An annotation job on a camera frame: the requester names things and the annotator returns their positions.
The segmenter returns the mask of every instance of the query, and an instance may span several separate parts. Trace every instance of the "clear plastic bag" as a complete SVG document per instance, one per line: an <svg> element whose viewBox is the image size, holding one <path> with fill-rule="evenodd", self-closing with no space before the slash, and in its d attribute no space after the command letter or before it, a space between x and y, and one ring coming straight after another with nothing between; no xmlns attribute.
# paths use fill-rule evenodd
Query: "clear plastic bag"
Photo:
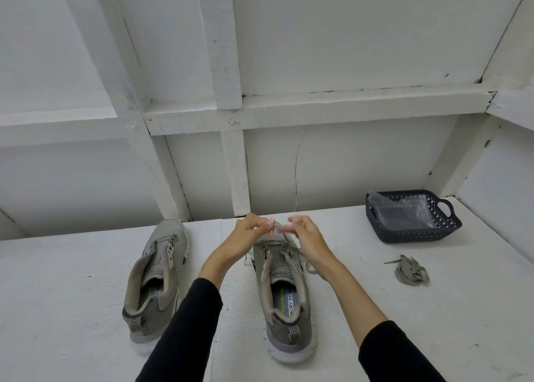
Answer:
<svg viewBox="0 0 534 382"><path fill-rule="evenodd" d="M436 227L425 195L408 196L394 202L378 192L370 191L369 202L373 205L382 224L389 230Z"/></svg>

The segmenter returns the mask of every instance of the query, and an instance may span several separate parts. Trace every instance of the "person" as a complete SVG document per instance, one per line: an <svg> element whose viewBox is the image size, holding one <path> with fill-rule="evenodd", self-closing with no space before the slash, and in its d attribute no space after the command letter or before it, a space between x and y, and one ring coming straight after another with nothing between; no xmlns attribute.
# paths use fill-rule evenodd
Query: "person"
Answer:
<svg viewBox="0 0 534 382"><path fill-rule="evenodd" d="M334 256L307 216L292 216L280 231L296 234L306 259L332 286L359 348L358 359L370 382L444 381L404 332L371 300L356 278ZM219 289L230 267L257 239L274 231L274 219L252 213L205 261L182 304L143 366L137 382L202 381L223 307Z"/></svg>

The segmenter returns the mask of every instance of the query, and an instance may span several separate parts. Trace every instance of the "black sleeve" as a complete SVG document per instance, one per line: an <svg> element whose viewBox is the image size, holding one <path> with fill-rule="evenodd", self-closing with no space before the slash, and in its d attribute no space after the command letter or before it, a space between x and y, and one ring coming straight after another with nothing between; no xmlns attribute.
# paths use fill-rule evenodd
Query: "black sleeve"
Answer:
<svg viewBox="0 0 534 382"><path fill-rule="evenodd" d="M370 382L445 382L436 368L392 321L380 323L365 336L358 360Z"/></svg>
<svg viewBox="0 0 534 382"><path fill-rule="evenodd" d="M222 308L215 285L197 278L136 381L202 382Z"/></svg>

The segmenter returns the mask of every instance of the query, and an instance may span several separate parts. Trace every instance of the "sneaker without laces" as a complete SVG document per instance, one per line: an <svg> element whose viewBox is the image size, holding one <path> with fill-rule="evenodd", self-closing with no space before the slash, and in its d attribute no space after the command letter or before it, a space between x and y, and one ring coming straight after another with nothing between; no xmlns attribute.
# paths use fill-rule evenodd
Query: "sneaker without laces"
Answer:
<svg viewBox="0 0 534 382"><path fill-rule="evenodd" d="M267 349L277 361L293 364L313 354L315 337L300 260L302 251L278 231L279 227L276 223L273 237L262 236L254 244L254 268L266 322Z"/></svg>
<svg viewBox="0 0 534 382"><path fill-rule="evenodd" d="M184 225L166 219L156 226L143 255L134 264L124 298L122 317L132 341L159 336L178 304L178 272L189 243Z"/></svg>

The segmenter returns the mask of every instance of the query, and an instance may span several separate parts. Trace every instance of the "table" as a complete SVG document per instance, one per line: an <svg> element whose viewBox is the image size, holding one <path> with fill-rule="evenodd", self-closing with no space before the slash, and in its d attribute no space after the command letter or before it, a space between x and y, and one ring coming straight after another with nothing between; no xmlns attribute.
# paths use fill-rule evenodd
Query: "table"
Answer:
<svg viewBox="0 0 534 382"><path fill-rule="evenodd" d="M532 380L534 265L455 198L450 201L464 226L431 243L380 242L363 206L306 214L371 298L445 379ZM289 215L271 217L285 222ZM185 224L192 245L181 275L182 296L235 221ZM152 229L0 242L2 380L135 379L150 349L130 342L121 310L129 271ZM395 265L384 262L399 254L414 256L426 267L431 284L410 287L397 281ZM319 276L305 276L316 355L294 367L270 358L254 270L241 260L221 288L224 307L205 380L367 380L330 285Z"/></svg>

